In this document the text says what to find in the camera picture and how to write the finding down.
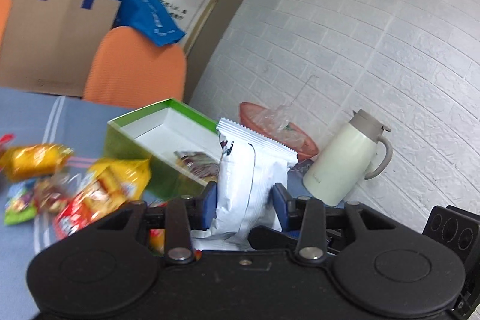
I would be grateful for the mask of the clear plastic wrap in bowl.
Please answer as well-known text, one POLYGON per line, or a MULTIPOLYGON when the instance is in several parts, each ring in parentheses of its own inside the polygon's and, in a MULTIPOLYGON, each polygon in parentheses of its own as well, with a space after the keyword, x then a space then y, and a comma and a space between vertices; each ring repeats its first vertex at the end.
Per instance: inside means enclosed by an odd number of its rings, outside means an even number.
POLYGON ((299 131, 294 129, 291 115, 290 108, 285 105, 276 109, 265 108, 256 115, 256 124, 272 138, 293 137, 299 131))

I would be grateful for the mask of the brown noodle snack packet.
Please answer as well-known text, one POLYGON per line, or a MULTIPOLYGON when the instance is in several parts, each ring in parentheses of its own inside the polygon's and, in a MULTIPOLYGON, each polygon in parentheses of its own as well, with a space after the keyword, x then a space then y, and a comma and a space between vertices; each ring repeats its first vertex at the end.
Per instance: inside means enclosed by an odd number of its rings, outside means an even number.
POLYGON ((199 179, 205 181, 217 181, 220 164, 208 154, 202 151, 174 152, 176 163, 199 179))

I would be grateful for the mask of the yellow corn packet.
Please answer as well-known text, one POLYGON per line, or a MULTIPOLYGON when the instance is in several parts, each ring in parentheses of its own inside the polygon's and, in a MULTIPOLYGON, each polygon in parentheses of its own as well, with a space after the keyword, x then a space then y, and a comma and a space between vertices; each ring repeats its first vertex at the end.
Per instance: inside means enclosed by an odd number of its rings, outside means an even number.
POLYGON ((62 169, 74 154, 60 144, 39 144, 8 148, 1 157, 1 172, 10 182, 49 176, 62 169))

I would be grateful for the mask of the red chips bag with mouth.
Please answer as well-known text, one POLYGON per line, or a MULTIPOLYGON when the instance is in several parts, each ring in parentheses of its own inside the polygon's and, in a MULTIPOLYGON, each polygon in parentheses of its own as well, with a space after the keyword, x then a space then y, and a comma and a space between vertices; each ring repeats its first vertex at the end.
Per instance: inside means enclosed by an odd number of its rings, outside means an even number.
POLYGON ((128 201, 114 172, 106 168, 68 202, 54 220, 55 234, 64 239, 119 209, 128 201))

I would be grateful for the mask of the blue plastic bag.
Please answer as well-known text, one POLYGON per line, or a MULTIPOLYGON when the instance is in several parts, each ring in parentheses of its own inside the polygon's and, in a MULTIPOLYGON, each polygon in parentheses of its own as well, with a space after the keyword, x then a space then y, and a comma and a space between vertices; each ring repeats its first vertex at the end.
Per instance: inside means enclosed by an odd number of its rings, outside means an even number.
POLYGON ((156 46, 179 43, 185 32, 179 28, 160 0, 117 0, 120 7, 113 28, 130 27, 156 46))

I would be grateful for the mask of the left orange chair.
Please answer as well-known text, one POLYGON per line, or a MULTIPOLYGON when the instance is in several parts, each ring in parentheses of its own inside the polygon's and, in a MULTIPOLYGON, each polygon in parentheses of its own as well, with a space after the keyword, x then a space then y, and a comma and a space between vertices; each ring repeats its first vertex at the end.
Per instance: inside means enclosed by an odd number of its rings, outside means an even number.
POLYGON ((0 45, 2 43, 7 21, 11 11, 12 0, 0 0, 0 45))

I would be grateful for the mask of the small green candy packet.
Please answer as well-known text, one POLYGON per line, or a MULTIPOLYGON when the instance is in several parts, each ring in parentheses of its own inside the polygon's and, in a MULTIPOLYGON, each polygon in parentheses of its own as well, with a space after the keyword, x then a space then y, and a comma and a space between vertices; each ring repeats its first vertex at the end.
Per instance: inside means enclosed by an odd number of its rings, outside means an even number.
POLYGON ((7 226, 22 224, 37 216, 37 204, 34 198, 34 179, 14 183, 7 192, 4 224, 7 226))

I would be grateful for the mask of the cream thermos jug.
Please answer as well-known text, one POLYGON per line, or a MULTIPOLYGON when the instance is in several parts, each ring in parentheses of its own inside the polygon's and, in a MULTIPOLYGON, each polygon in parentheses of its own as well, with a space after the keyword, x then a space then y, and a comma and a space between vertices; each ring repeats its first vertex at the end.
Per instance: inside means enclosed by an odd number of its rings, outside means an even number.
POLYGON ((356 111, 304 175, 306 190, 326 205, 336 206, 360 179, 379 176, 393 157, 394 149, 383 136, 390 130, 365 110, 356 111))

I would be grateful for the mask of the white foil snack bag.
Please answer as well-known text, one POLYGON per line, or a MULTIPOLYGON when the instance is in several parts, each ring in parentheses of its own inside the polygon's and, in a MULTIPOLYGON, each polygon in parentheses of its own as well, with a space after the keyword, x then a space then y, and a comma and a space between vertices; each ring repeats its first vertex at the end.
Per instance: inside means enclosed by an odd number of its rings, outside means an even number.
POLYGON ((199 250, 250 250, 247 237, 254 227, 281 230, 270 190, 287 185, 297 153, 226 118, 216 129, 222 143, 216 214, 208 230, 192 232, 193 243, 199 250))

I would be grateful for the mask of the right orange chair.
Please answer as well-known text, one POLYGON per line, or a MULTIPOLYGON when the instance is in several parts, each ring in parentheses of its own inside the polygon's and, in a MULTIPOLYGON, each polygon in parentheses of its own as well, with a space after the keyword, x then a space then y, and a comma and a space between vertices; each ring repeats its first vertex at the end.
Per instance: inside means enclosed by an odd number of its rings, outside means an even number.
POLYGON ((130 27, 103 38, 92 62, 83 99, 137 109, 165 99, 182 101, 187 60, 177 44, 156 46, 130 27))

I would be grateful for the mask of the green open cardboard box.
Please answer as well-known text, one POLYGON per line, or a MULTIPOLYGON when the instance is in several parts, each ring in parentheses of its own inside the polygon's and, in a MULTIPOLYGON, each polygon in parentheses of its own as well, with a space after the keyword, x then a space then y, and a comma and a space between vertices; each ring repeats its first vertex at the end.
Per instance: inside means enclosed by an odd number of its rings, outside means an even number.
POLYGON ((145 191, 161 200, 198 196, 207 182, 177 164, 177 151, 200 151, 219 160, 216 121, 175 99, 167 99, 110 120, 103 156, 147 159, 151 180, 145 191))

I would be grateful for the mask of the clear wrapped pastry snack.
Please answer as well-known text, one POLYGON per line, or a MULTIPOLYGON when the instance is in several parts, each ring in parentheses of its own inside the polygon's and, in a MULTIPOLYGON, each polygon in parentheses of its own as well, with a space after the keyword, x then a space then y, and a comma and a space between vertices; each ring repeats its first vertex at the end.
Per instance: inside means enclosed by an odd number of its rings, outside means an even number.
POLYGON ((69 203, 69 174, 57 173, 36 179, 33 186, 34 197, 39 210, 57 215, 69 203))

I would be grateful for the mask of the orange chair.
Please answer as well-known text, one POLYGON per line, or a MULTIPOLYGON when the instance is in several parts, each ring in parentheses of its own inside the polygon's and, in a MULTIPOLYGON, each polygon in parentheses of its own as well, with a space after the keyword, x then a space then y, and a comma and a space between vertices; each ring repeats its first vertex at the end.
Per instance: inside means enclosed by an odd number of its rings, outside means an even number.
POLYGON ((92 62, 83 99, 137 109, 165 99, 182 101, 187 60, 177 44, 156 46, 130 27, 103 38, 92 62))
POLYGON ((0 45, 2 43, 7 21, 11 11, 12 0, 0 0, 0 45))

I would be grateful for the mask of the yellow snack bag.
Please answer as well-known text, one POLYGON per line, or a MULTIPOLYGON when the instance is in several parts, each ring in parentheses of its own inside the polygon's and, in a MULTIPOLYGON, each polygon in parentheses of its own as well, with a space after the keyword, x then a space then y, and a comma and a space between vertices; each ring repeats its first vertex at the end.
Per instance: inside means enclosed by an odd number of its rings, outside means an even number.
POLYGON ((97 176, 110 169, 122 185, 128 200, 140 200, 151 180, 150 160, 148 159, 109 159, 97 160, 88 172, 97 176))

